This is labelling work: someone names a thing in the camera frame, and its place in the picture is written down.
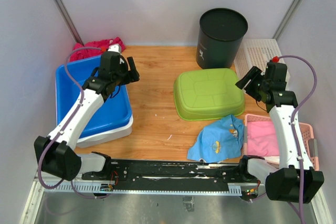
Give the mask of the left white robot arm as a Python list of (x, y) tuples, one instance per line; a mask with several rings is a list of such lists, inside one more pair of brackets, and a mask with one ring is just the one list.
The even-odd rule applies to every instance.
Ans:
[(93, 152), (83, 156), (75, 153), (77, 142), (93, 115), (108, 100), (116, 88), (140, 80), (132, 57), (124, 58), (118, 44), (109, 46), (100, 57), (100, 65), (84, 82), (74, 84), (79, 97), (63, 120), (47, 136), (34, 142), (38, 163), (37, 176), (44, 183), (42, 173), (56, 176), (61, 181), (72, 181), (79, 174), (94, 172), (105, 180), (112, 175), (111, 158)]

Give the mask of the blue plastic tub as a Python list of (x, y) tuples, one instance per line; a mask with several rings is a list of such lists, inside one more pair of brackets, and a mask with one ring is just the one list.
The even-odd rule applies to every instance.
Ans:
[[(67, 64), (68, 71), (80, 84), (90, 77), (100, 65), (100, 56), (78, 60)], [(56, 120), (60, 123), (79, 98), (79, 88), (71, 81), (63, 65), (56, 70)], [(88, 137), (125, 126), (132, 115), (126, 86), (116, 88), (114, 97), (109, 98), (92, 116), (80, 137)]]

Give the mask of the green plastic basin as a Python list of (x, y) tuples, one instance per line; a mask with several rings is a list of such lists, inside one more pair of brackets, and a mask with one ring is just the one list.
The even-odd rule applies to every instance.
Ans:
[(177, 114), (186, 121), (215, 120), (243, 114), (245, 95), (236, 87), (236, 82), (236, 72), (228, 68), (180, 74), (173, 84)]

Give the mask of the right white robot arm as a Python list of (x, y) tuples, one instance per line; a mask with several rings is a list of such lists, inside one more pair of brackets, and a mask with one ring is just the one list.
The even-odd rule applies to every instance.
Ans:
[(287, 66), (268, 62), (263, 72), (253, 66), (236, 83), (257, 102), (263, 102), (274, 125), (279, 147), (279, 167), (263, 157), (245, 155), (239, 161), (238, 177), (244, 182), (258, 179), (265, 185), (270, 200), (308, 204), (324, 183), (324, 175), (315, 170), (304, 146), (298, 122), (298, 102), (286, 89)]

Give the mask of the white plastic tub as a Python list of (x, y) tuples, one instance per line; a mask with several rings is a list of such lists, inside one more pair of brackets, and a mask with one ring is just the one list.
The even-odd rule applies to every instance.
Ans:
[(126, 137), (132, 133), (132, 125), (133, 116), (130, 117), (128, 124), (125, 126), (80, 138), (76, 146), (79, 148), (87, 148)]

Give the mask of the white perforated basket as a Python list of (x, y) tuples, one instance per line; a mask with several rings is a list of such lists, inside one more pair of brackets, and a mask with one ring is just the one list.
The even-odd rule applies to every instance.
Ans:
[(244, 39), (234, 60), (237, 76), (241, 79), (253, 66), (265, 73), (267, 63), (280, 56), (275, 39)]

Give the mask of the large black cylindrical container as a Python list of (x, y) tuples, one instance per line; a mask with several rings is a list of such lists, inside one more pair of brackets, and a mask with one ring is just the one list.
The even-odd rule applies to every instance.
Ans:
[(248, 30), (246, 18), (232, 9), (214, 8), (199, 24), (197, 64), (202, 69), (230, 68)]

